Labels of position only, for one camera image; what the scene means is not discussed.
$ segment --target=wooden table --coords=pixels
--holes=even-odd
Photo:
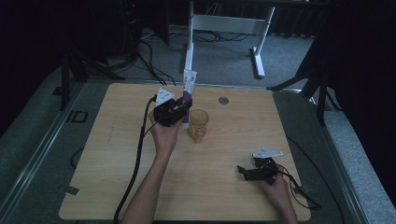
[[[134,170],[138,136],[146,104],[159,85],[112,84],[70,183],[79,189],[67,194],[59,215],[63,219],[112,219]],[[182,95],[182,87],[163,87]],[[227,97],[223,105],[220,97]],[[180,129],[169,162],[155,220],[276,220],[275,208],[254,182],[245,181],[236,166],[255,168],[251,154],[269,147],[284,155],[284,165],[300,183],[272,93],[264,90],[199,87],[193,106],[209,115],[202,143],[195,144]],[[152,137],[144,139],[140,170],[121,215],[147,173],[155,155]],[[306,204],[301,196],[299,201]],[[292,199],[299,220],[310,211]]]

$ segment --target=gray carpet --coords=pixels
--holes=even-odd
[[[180,35],[178,29],[176,32],[177,35],[171,36],[170,46],[158,41],[155,36],[145,38],[145,41],[153,49],[152,64],[176,81],[181,81],[187,37]],[[274,86],[294,76],[312,43],[310,38],[286,39],[283,36],[268,36],[262,53],[266,77],[259,79],[254,74],[254,64],[249,56],[249,49],[256,44],[257,40],[257,36],[249,36],[242,41],[233,42],[196,41],[192,69],[198,72],[197,82],[260,88]],[[141,44],[139,51],[144,58],[149,59],[149,48],[146,45]],[[111,60],[113,63],[119,61],[114,58]],[[142,66],[142,61],[138,60],[130,67],[120,69],[116,73],[126,77],[124,82],[128,83],[154,80],[149,72],[140,68]],[[33,179],[22,194],[21,200],[16,203],[17,206],[12,211],[8,223],[74,223],[74,221],[61,220],[58,216],[64,198],[62,187],[67,186],[72,178],[74,169],[70,164],[70,159],[76,151],[84,147],[95,115],[106,93],[106,87],[114,80],[92,73],[92,77],[83,85],[68,110],[59,112],[60,97],[51,95],[53,89],[60,85],[59,77],[60,70],[49,76],[7,134],[0,139],[2,201],[18,180],[18,174],[23,165],[40,145],[41,139],[45,137],[47,129],[55,118],[67,117],[70,110],[85,111],[89,113],[87,122],[73,123],[65,120],[62,122],[60,131],[56,134],[54,141],[49,144],[49,150],[41,166],[37,167],[36,173],[32,174]],[[291,88],[301,89],[303,85],[302,81]],[[326,181],[330,183],[337,201],[341,204],[346,223],[353,223],[330,164],[329,146],[326,141],[329,136],[323,134],[325,128],[318,125],[315,106],[308,102],[308,99],[293,91],[277,93],[275,100],[286,134],[312,158]],[[341,223],[340,212],[318,172],[294,143],[290,142],[290,148],[303,184],[311,189],[310,196],[323,205],[320,211],[313,211],[312,218],[305,223]],[[111,223],[111,221],[85,220],[80,223]]]

